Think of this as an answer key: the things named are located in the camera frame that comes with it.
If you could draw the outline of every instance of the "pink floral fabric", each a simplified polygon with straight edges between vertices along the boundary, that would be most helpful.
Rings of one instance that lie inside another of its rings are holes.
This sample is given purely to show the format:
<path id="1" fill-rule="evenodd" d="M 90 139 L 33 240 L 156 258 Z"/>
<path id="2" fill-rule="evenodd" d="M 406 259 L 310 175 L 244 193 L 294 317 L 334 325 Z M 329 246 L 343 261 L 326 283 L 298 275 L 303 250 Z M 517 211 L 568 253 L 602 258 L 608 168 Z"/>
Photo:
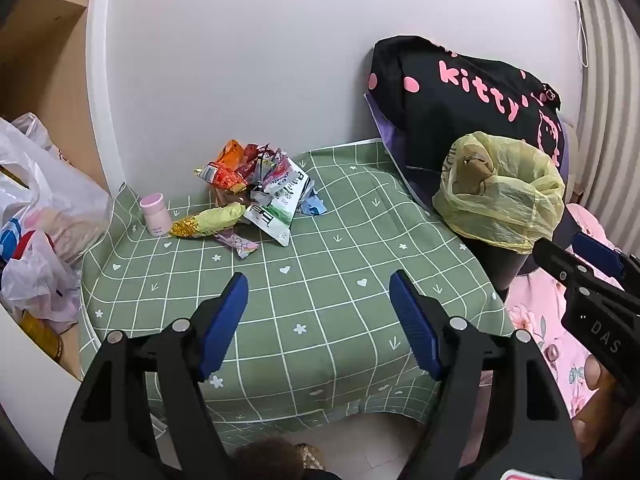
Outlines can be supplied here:
<path id="1" fill-rule="evenodd" d="M 567 208 L 583 232 L 614 247 L 595 216 L 578 204 L 568 204 Z M 620 286 L 598 269 L 594 269 L 594 273 L 601 280 Z M 560 323 L 566 309 L 564 286 L 542 269 L 518 276 L 511 283 L 505 307 L 514 328 L 523 328 L 533 335 L 558 383 L 569 414 L 575 416 L 593 392 L 584 382 L 584 362 L 589 351 Z"/>

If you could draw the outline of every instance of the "white cord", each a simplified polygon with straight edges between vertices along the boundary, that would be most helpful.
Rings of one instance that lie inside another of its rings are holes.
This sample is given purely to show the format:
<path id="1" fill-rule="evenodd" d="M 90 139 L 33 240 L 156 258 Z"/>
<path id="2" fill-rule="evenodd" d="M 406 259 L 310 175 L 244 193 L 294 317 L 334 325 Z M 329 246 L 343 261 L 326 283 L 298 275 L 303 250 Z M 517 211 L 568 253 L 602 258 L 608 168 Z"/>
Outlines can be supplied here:
<path id="1" fill-rule="evenodd" d="M 580 5 L 580 0 L 574 0 L 575 9 L 578 12 L 578 56 L 580 57 L 580 62 L 582 66 L 585 68 L 589 67 L 589 51 L 587 48 L 587 35 L 584 31 L 584 23 L 582 21 L 582 6 Z M 582 57 L 582 46 L 584 45 L 584 58 Z"/>

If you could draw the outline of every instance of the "pink bottle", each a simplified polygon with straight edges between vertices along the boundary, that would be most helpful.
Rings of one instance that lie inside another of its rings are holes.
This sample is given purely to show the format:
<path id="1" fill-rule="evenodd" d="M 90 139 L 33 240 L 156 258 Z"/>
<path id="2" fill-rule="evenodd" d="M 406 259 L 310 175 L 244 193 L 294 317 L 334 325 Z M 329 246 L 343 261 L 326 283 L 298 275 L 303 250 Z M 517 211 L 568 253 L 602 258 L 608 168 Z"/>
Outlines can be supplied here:
<path id="1" fill-rule="evenodd" d="M 164 205 L 162 193 L 152 193 L 140 200 L 140 209 L 145 216 L 146 228 L 152 236 L 162 236 L 171 229 L 171 217 Z"/>

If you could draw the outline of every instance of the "pink lid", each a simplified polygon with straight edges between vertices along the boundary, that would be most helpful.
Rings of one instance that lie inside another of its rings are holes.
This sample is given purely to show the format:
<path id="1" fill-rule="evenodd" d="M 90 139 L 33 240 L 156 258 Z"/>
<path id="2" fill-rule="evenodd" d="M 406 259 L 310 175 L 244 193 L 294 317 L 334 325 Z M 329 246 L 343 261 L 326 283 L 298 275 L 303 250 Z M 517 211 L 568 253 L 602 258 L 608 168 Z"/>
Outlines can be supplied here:
<path id="1" fill-rule="evenodd" d="M 145 215 L 162 211 L 162 209 L 165 209 L 164 196 L 162 196 L 162 193 L 152 193 L 147 195 L 140 200 L 140 207 Z"/>

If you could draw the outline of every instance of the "tile floor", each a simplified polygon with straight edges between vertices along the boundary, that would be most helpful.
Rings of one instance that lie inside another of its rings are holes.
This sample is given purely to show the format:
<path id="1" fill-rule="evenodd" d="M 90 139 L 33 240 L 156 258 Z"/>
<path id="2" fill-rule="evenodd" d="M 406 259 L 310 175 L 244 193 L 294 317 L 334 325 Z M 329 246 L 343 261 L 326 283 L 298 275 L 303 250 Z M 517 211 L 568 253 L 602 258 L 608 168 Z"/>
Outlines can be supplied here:
<path id="1" fill-rule="evenodd" d="M 395 480 L 423 429 L 404 415 L 359 413 L 284 437 L 321 449 L 327 469 L 342 480 Z M 178 467 L 168 433 L 157 442 L 162 460 Z"/>

